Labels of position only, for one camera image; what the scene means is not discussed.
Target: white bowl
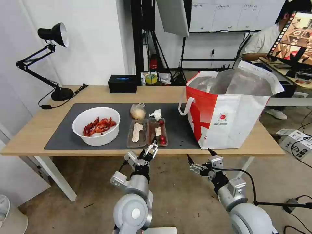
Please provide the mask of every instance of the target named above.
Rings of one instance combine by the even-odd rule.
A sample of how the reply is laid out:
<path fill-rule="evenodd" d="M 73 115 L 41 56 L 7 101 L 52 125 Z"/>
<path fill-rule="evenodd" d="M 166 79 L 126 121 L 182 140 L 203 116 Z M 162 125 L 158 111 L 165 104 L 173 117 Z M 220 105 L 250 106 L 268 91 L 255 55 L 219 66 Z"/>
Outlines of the white bowl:
<path fill-rule="evenodd" d="M 111 119 L 116 122 L 116 125 L 112 126 L 108 131 L 103 132 L 103 135 L 100 133 L 95 133 L 91 137 L 85 137 L 85 126 L 87 126 L 89 123 L 92 123 L 97 117 L 99 117 L 99 120 L 104 118 L 109 119 L 111 117 Z M 117 137 L 119 132 L 119 122 L 120 115 L 113 108 L 95 107 L 79 114 L 72 123 L 72 130 L 88 145 L 101 146 L 110 143 Z"/>

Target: bag handle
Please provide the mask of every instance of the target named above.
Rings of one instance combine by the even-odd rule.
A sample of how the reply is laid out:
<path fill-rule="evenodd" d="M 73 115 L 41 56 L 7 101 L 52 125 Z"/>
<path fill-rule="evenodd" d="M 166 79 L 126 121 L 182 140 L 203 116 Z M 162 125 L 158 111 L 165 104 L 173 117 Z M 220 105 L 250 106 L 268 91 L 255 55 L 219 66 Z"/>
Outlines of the bag handle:
<path fill-rule="evenodd" d="M 182 92 L 182 94 L 181 94 L 181 96 L 180 96 L 180 101 L 179 101 L 178 110 L 179 110 L 180 115 L 186 115 L 186 114 L 189 112 L 192 103 L 195 102 L 195 98 L 189 97 L 188 101 L 186 102 L 186 106 L 185 106 L 184 112 L 182 112 L 182 111 L 181 111 L 181 105 L 182 105 L 182 99 L 183 99 L 184 93 L 185 93 L 185 89 L 184 89 L 184 91 Z"/>

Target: shopping bag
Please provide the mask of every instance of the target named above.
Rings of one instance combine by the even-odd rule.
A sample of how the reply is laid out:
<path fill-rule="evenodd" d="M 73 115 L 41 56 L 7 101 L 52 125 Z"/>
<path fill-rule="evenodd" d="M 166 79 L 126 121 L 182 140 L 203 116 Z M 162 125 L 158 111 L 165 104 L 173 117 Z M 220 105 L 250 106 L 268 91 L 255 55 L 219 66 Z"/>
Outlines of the shopping bag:
<path fill-rule="evenodd" d="M 206 150 L 241 147 L 270 96 L 284 89 L 271 72 L 242 61 L 237 69 L 198 72 L 185 91 L 185 109 L 182 93 L 178 110 L 188 115 L 199 146 Z"/>

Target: black desk lamp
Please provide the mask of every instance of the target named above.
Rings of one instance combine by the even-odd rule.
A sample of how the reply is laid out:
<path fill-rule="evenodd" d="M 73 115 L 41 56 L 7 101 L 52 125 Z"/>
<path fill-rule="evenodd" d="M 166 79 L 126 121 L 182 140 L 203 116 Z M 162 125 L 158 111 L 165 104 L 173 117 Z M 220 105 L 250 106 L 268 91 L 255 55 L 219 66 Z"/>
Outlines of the black desk lamp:
<path fill-rule="evenodd" d="M 55 52 L 55 44 L 52 43 L 52 41 L 55 41 L 57 44 L 63 46 L 63 47 L 68 47 L 69 44 L 69 39 L 67 35 L 67 31 L 65 28 L 65 25 L 63 23 L 58 23 L 53 26 L 52 29 L 43 29 L 39 28 L 38 29 L 38 35 L 41 39 L 44 39 L 48 45 L 46 45 L 43 49 L 37 51 L 36 53 L 32 54 L 31 56 L 16 62 L 16 66 L 33 75 L 34 77 L 38 78 L 39 80 L 43 81 L 44 83 L 52 86 L 54 88 L 54 92 L 51 94 L 51 98 L 53 101 L 65 101 L 73 97 L 74 92 L 71 89 L 68 88 L 61 88 L 59 84 L 55 81 L 49 80 L 47 78 L 44 78 L 40 76 L 39 74 L 35 73 L 34 71 L 30 70 L 28 67 L 39 60 L 47 57 L 48 55 L 52 54 Z M 39 57 L 39 58 L 32 58 L 35 55 L 39 54 L 40 52 L 49 49 L 50 52 L 47 54 Z"/>

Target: lamp base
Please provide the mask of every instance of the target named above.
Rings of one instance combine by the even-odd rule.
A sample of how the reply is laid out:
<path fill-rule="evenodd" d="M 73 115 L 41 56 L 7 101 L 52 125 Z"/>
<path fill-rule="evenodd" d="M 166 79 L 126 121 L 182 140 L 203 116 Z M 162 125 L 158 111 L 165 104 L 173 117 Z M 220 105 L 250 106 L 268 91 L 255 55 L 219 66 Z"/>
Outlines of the lamp base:
<path fill-rule="evenodd" d="M 68 88 L 58 88 L 52 94 L 53 101 L 66 101 L 74 96 L 74 92 Z"/>

